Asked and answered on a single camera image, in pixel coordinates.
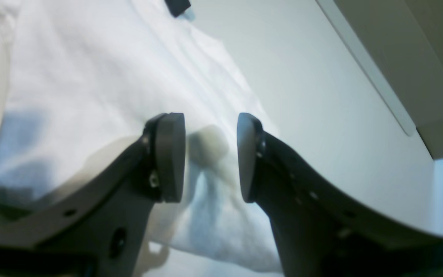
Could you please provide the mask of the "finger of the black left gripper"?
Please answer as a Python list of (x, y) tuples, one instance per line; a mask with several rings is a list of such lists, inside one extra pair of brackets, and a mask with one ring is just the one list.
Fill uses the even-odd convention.
[(165, 4), (174, 18), (181, 16), (191, 7), (189, 0), (165, 0)]

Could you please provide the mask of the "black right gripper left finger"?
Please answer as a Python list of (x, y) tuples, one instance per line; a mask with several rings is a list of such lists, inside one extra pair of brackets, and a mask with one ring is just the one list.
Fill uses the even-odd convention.
[(0, 227), (0, 275), (130, 277), (154, 204), (182, 199), (185, 157), (185, 116), (150, 119), (84, 187)]

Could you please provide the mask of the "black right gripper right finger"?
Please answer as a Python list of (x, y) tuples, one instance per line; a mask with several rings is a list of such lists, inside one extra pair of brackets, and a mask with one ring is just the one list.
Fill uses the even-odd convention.
[(348, 196), (249, 113), (237, 149), (241, 195), (269, 217), (286, 277), (443, 277), (443, 238)]

